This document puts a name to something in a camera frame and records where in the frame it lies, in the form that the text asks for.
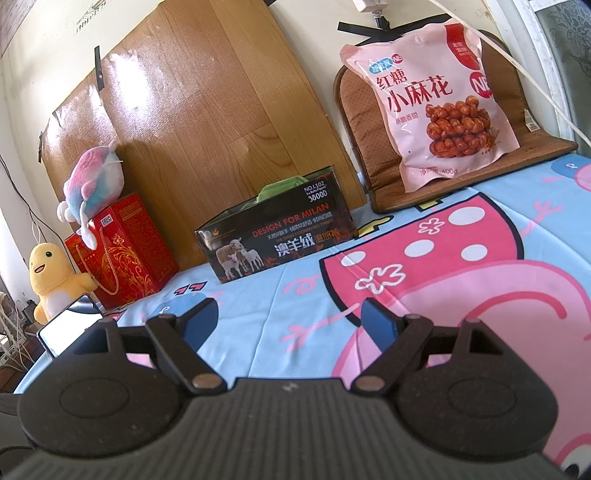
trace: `yellow plush toy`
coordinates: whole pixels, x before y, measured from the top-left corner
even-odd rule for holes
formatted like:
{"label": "yellow plush toy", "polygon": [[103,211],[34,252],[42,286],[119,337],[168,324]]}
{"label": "yellow plush toy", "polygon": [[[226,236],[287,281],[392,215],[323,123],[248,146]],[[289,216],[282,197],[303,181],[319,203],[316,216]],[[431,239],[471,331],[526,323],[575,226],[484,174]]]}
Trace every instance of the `yellow plush toy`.
{"label": "yellow plush toy", "polygon": [[35,320],[42,325],[98,287],[90,274],[75,273],[66,254],[54,244],[39,244],[33,249],[29,279],[41,299],[35,308]]}

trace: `white belly of plush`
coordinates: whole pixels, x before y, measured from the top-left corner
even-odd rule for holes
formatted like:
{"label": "white belly of plush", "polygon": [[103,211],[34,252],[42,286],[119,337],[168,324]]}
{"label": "white belly of plush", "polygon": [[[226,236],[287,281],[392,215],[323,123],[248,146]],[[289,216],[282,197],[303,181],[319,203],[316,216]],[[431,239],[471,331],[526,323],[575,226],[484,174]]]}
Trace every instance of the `white belly of plush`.
{"label": "white belly of plush", "polygon": [[43,308],[46,315],[50,319],[53,319],[61,313],[62,310],[65,310],[70,303],[72,303],[72,299],[65,291],[56,290],[52,291],[47,297],[45,297]]}

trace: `smartphone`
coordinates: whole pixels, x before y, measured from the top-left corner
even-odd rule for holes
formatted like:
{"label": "smartphone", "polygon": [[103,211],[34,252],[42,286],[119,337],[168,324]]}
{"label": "smartphone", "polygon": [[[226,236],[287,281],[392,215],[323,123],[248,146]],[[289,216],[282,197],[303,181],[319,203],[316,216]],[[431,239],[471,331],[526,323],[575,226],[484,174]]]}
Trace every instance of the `smartphone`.
{"label": "smartphone", "polygon": [[101,318],[103,316],[92,299],[88,295],[82,295],[66,310],[47,322],[39,330],[37,337],[51,357],[56,358]]}

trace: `snack bag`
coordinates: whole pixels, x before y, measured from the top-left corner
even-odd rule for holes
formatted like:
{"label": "snack bag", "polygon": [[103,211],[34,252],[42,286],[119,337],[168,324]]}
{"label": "snack bag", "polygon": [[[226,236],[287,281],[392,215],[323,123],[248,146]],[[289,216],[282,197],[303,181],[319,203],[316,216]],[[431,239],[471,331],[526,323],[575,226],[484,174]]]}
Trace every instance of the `snack bag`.
{"label": "snack bag", "polygon": [[406,192],[490,165],[519,148],[482,67],[480,38],[429,24],[392,42],[345,45],[342,62],[374,89]]}

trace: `plush toy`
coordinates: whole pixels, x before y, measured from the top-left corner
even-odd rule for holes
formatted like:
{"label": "plush toy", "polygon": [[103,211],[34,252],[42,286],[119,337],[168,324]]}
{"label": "plush toy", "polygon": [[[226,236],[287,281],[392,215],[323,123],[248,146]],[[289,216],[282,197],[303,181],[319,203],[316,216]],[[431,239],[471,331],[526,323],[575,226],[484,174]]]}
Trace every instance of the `plush toy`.
{"label": "plush toy", "polygon": [[96,250],[96,238],[88,229],[88,219],[113,203],[123,190],[121,161],[115,154],[116,144],[85,151],[64,183],[66,200],[57,207],[62,222],[78,222],[78,234],[85,245]]}
{"label": "plush toy", "polygon": [[29,279],[41,301],[35,320],[42,325],[98,285],[88,273],[75,273],[68,257],[54,244],[39,244],[29,258]]}

